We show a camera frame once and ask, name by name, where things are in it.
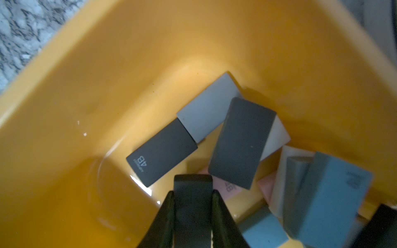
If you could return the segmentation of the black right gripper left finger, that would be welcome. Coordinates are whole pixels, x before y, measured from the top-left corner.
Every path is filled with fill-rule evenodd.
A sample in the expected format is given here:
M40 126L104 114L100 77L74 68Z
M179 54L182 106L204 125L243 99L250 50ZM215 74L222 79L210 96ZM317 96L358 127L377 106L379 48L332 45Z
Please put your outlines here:
M169 191L149 230L137 248L172 248L175 224L174 191Z

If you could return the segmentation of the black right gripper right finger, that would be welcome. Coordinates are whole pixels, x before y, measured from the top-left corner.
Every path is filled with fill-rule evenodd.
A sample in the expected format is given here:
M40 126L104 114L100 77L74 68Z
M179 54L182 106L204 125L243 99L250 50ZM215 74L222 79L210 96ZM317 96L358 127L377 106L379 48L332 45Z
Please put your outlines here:
M212 232L214 248L249 248L219 191L212 192Z

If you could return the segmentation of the black eraser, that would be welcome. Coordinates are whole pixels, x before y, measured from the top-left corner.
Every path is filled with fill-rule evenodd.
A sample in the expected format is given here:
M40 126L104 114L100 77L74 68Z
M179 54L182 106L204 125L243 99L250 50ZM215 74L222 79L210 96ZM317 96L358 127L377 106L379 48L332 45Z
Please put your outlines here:
M250 190L276 115L269 108L233 98L208 172Z
M176 248L210 248L213 179L206 174L174 177Z
M241 97L241 93L226 72L134 150L126 160L141 183L150 187L196 151L198 144L224 122L235 97Z
M396 248L397 210L381 204L351 248Z

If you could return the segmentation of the white eraser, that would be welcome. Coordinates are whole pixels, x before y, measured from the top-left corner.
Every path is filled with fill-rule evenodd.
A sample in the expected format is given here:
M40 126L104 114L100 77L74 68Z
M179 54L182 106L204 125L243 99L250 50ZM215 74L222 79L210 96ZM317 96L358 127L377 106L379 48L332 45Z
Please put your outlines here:
M283 145L287 144L290 140L291 137L285 129L285 126L282 123L281 119L277 115L270 129L268 139L266 141L263 153L260 158L260 162L276 152Z
M288 157L313 157L315 152L284 145L276 173L269 209L278 219L283 218L284 193L286 183L286 164Z

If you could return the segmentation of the black eraser bottom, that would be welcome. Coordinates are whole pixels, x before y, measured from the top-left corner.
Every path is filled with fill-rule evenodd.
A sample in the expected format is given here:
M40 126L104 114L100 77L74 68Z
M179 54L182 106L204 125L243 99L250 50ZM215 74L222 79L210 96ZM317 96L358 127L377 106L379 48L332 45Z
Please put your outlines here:
M351 248L396 248L397 210L381 204Z

